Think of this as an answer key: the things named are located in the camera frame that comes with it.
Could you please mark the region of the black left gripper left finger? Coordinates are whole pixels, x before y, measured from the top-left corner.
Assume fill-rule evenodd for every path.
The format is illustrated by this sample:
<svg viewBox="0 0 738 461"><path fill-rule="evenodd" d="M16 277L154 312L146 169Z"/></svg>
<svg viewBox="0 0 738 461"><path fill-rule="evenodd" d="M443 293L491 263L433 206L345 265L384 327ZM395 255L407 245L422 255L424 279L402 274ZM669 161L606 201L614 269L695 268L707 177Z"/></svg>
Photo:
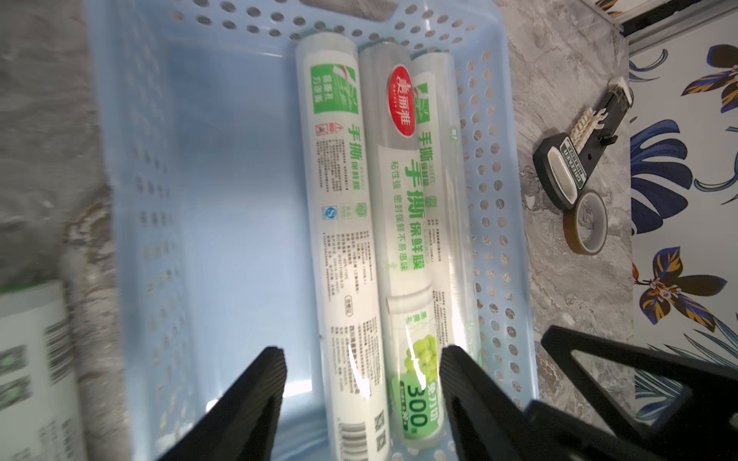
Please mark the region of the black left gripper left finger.
<svg viewBox="0 0 738 461"><path fill-rule="evenodd" d="M217 404L163 460L269 460L288 367L284 351L265 348Z"/></svg>

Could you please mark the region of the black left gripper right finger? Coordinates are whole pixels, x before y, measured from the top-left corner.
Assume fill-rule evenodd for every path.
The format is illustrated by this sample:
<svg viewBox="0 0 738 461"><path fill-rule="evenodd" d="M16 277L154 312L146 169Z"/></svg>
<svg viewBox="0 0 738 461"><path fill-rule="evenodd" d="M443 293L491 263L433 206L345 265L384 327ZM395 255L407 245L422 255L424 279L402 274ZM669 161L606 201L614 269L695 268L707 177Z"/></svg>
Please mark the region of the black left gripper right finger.
<svg viewBox="0 0 738 461"><path fill-rule="evenodd" d="M609 430L541 401L519 409L457 346L444 349L440 378L462 460L734 460L737 372L722 365L551 327L544 349ZM576 361L587 353L680 384L650 426L638 423Z"/></svg>

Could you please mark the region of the plastic wrap roll barcode label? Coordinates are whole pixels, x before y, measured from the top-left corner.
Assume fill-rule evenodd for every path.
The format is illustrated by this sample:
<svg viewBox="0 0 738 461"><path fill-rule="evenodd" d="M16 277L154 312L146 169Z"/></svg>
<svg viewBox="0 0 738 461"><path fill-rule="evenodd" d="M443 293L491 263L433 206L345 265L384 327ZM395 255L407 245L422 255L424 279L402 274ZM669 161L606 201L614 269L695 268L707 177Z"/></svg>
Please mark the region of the plastic wrap roll barcode label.
<svg viewBox="0 0 738 461"><path fill-rule="evenodd" d="M58 280L1 289L1 458L88 458Z"/></svg>

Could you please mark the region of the plastic wrap roll red label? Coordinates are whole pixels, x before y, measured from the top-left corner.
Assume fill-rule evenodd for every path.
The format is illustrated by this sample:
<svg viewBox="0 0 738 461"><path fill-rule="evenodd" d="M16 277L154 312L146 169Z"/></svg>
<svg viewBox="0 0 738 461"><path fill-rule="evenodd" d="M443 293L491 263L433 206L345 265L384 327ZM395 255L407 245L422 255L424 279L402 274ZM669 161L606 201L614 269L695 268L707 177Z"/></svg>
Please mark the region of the plastic wrap roll red label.
<svg viewBox="0 0 738 461"><path fill-rule="evenodd" d="M359 53L391 430L421 451L445 415L410 64L397 43Z"/></svg>

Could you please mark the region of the plastic wrap roll green text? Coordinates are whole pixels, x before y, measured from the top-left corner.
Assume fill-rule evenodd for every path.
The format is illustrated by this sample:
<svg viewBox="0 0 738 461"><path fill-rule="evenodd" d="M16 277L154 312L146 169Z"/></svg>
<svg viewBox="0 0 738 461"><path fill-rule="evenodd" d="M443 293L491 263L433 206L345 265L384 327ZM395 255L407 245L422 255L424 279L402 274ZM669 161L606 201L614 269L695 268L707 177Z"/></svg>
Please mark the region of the plastic wrap roll green text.
<svg viewBox="0 0 738 461"><path fill-rule="evenodd" d="M296 48L307 217L332 460L390 457L386 367L357 44Z"/></svg>

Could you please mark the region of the clear plastic wrap roll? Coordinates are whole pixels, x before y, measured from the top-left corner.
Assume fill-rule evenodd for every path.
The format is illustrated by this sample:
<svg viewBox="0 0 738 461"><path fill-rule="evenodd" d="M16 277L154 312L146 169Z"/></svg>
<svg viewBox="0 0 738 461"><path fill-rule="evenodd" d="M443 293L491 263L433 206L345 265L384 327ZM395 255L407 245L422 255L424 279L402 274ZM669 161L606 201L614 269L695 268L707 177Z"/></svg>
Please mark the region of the clear plastic wrap roll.
<svg viewBox="0 0 738 461"><path fill-rule="evenodd" d="M456 345L478 361L480 326L454 57L440 52L418 56L411 63L411 77L437 342L441 349Z"/></svg>

